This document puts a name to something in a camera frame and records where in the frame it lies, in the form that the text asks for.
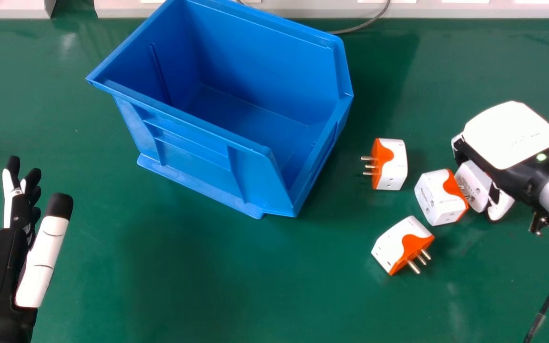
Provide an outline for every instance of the orange and white plug adapter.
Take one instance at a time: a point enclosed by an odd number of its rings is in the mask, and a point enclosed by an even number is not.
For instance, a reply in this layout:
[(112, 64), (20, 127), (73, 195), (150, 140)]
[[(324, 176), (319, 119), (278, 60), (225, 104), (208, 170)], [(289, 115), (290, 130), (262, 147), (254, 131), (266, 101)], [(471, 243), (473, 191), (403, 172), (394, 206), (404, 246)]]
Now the orange and white plug adapter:
[(414, 187), (414, 195), (425, 218), (433, 226), (458, 222), (469, 209), (450, 169), (422, 174)]
[(364, 175), (372, 176), (372, 188), (385, 191), (399, 191), (408, 176), (406, 144), (401, 139), (377, 138), (372, 145), (370, 156), (362, 156), (362, 161), (370, 171)]
[(425, 259), (431, 260), (427, 247), (431, 245), (433, 238), (431, 232), (411, 215), (376, 240), (372, 256), (388, 275), (394, 275), (406, 264), (415, 273), (421, 274), (421, 270), (412, 260), (418, 259), (423, 265), (427, 265)]

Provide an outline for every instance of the green table surface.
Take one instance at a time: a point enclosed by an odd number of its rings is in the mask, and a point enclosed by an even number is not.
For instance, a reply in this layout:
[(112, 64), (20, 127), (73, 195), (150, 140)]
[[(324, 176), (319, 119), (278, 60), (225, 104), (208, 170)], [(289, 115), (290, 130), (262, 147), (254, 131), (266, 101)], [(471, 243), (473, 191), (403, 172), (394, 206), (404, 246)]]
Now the green table surface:
[[(449, 140), (471, 117), (519, 100), (549, 120), (549, 20), (382, 20), (344, 36), (346, 128), (299, 217), (262, 220), (136, 165), (113, 100), (84, 78), (140, 22), (71, 0), (50, 21), (0, 21), (0, 171), (17, 154), (43, 170), (44, 198), (76, 200), (34, 342), (521, 341), (549, 292), (549, 231), (527, 232), (526, 206), (431, 228), (421, 275), (388, 277), (370, 250), (408, 215), (427, 223), (412, 188), (455, 167)], [(406, 141), (402, 191), (361, 175), (375, 137)]]

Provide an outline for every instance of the robotic arm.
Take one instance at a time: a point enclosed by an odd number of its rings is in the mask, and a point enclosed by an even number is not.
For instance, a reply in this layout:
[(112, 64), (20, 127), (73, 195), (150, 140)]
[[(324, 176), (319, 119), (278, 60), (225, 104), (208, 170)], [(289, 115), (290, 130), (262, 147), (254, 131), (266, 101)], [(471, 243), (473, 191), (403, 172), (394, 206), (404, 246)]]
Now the robotic arm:
[(69, 195), (50, 197), (39, 233), (35, 224), (41, 171), (18, 180), (20, 160), (12, 156), (2, 173), (4, 224), (0, 230), (0, 343), (28, 343), (73, 209)]
[(452, 139), (456, 179), (471, 207), (497, 221), (514, 200), (534, 211), (530, 232), (549, 226), (549, 123), (521, 102), (471, 119)]

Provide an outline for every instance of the blue plastic bin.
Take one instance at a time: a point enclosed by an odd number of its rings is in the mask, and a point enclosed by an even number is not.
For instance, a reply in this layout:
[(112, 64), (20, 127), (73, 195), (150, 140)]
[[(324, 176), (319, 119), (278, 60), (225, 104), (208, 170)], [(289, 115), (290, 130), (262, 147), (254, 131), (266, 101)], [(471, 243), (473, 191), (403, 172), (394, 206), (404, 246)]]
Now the blue plastic bin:
[(168, 0), (87, 80), (139, 165), (258, 219), (298, 214), (353, 99), (340, 38), (230, 0)]

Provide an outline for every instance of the metal prong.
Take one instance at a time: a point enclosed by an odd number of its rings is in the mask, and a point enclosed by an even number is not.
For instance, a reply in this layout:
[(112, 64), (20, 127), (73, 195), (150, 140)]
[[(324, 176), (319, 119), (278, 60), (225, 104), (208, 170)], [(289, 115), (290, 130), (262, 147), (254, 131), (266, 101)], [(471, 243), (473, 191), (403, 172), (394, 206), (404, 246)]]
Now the metal prong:
[(421, 249), (421, 252), (423, 253), (423, 256), (425, 256), (426, 259), (431, 261), (431, 255), (427, 252), (427, 250)]
[(421, 261), (423, 265), (427, 265), (427, 262), (425, 261), (425, 259), (421, 258), (421, 255), (418, 255), (417, 258), (419, 261)]
[(417, 273), (417, 274), (421, 274), (421, 270), (417, 267), (416, 264), (414, 264), (414, 262), (412, 261), (407, 261), (408, 262), (408, 265), (410, 266), (410, 268), (412, 268), (412, 270)]

